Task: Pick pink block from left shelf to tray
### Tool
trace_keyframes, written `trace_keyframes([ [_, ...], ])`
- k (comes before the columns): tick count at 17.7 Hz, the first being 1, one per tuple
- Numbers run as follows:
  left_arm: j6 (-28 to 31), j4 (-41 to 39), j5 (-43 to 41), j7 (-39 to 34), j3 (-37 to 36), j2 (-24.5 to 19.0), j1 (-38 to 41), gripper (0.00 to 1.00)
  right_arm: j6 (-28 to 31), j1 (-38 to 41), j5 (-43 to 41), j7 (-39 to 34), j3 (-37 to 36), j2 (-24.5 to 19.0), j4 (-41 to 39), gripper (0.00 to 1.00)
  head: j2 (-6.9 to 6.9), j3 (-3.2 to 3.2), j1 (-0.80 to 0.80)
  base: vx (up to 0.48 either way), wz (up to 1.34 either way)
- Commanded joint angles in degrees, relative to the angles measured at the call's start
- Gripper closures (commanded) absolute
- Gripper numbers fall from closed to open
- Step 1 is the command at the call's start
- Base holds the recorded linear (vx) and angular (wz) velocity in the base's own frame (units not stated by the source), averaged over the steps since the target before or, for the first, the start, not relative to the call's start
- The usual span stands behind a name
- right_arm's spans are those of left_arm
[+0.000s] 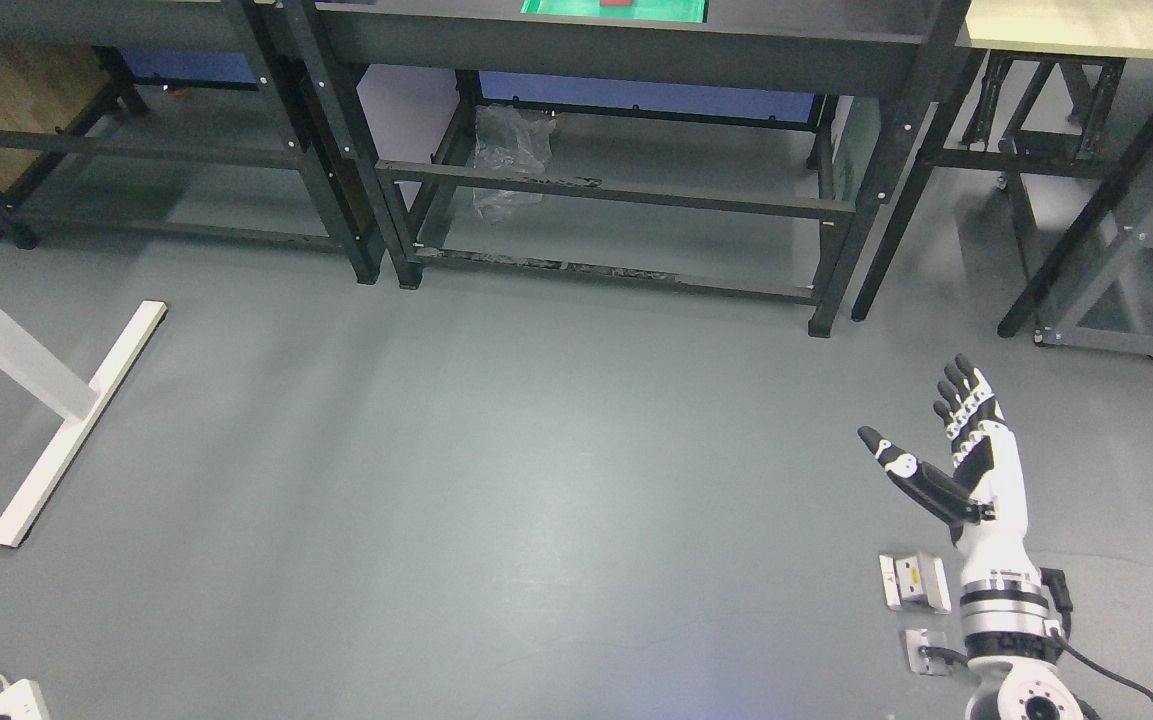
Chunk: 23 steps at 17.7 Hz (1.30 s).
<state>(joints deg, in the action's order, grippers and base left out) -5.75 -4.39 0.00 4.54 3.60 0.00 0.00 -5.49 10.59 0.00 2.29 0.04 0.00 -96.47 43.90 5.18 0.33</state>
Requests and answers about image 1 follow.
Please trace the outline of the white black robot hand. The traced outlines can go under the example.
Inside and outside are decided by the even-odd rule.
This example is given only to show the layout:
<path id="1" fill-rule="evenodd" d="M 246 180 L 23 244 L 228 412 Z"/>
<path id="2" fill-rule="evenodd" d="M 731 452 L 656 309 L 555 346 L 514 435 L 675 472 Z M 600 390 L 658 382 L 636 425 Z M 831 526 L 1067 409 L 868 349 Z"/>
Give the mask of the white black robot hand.
<path id="1" fill-rule="evenodd" d="M 1028 503 L 1018 438 L 995 388 L 959 354 L 945 363 L 937 391 L 933 410 L 948 438 L 950 471 L 895 445 L 872 427 L 860 427 L 858 437 L 886 477 L 950 530 L 964 557 L 960 584 L 1041 583 L 1041 571 L 1025 548 Z"/>

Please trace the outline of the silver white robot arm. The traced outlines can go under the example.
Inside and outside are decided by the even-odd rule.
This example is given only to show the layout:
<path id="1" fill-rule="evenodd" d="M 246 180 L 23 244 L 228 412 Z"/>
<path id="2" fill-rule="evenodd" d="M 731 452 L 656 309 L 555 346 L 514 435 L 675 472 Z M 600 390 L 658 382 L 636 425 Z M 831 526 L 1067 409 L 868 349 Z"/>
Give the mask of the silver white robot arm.
<path id="1" fill-rule="evenodd" d="M 1073 628 L 1073 598 L 1064 571 L 1039 580 L 980 579 L 960 593 L 966 667 L 978 678 L 965 719 L 1098 719 L 1058 676 Z"/>

